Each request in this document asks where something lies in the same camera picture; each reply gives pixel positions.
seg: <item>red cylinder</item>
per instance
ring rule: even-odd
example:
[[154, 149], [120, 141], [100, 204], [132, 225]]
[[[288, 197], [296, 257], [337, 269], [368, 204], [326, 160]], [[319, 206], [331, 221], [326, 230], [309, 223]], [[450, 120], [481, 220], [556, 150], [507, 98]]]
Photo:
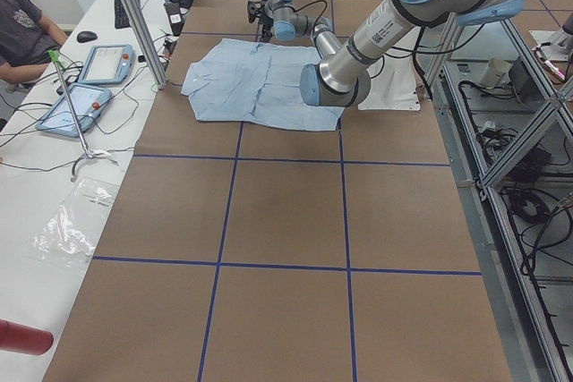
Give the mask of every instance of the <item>red cylinder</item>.
[[49, 331], [0, 319], [0, 349], [41, 355], [52, 347], [53, 342], [54, 336]]

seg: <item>black keyboard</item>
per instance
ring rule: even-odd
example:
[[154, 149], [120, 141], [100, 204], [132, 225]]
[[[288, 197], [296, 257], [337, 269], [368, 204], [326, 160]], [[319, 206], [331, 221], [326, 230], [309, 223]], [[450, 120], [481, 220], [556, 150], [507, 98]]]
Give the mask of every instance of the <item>black keyboard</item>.
[[130, 27], [129, 17], [127, 16], [127, 12], [125, 11], [121, 0], [114, 0], [114, 13], [116, 29], [125, 29], [126, 27]]

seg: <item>black shirt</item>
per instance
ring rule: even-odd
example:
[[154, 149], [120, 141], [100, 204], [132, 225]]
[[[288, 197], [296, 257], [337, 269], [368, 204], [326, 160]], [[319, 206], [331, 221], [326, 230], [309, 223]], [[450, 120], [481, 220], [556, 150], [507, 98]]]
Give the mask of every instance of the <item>black shirt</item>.
[[30, 0], [0, 0], [0, 65], [49, 63], [48, 49], [60, 46], [39, 27], [41, 16]]

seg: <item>black computer mouse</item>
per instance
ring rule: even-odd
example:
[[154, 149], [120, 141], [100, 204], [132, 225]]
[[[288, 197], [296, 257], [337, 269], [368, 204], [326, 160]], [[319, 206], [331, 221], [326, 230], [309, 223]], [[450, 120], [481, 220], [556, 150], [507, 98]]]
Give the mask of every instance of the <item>black computer mouse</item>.
[[93, 31], [81, 31], [80, 33], [78, 33], [78, 36], [76, 37], [77, 41], [80, 42], [81, 44], [83, 44], [84, 42], [90, 42], [91, 40], [96, 40], [98, 38], [98, 35], [95, 34]]

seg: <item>clear plastic bag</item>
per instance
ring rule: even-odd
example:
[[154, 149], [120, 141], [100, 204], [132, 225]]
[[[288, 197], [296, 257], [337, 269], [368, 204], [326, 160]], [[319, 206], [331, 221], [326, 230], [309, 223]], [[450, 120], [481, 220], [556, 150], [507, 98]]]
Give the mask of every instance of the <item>clear plastic bag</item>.
[[27, 256], [85, 271], [118, 190], [118, 185], [83, 178], [32, 238]]

